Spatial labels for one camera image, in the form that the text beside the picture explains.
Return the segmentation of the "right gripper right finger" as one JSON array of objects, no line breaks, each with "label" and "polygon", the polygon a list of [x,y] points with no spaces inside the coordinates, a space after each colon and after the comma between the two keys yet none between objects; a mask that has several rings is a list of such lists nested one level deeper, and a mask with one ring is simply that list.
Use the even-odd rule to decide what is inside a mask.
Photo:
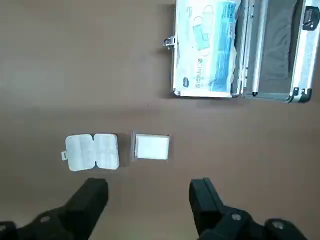
[{"label": "right gripper right finger", "polygon": [[290,221],[257,223],[245,210],[223,204],[208,177],[192,179],[188,198],[199,240],[305,240]]}]

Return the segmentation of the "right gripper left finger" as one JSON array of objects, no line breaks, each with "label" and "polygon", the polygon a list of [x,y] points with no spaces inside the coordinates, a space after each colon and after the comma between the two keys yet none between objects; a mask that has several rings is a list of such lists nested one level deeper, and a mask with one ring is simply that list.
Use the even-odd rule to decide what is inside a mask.
[{"label": "right gripper left finger", "polygon": [[0,222],[2,240],[87,240],[109,200],[109,186],[103,178],[88,178],[62,206],[37,215],[17,227]]}]

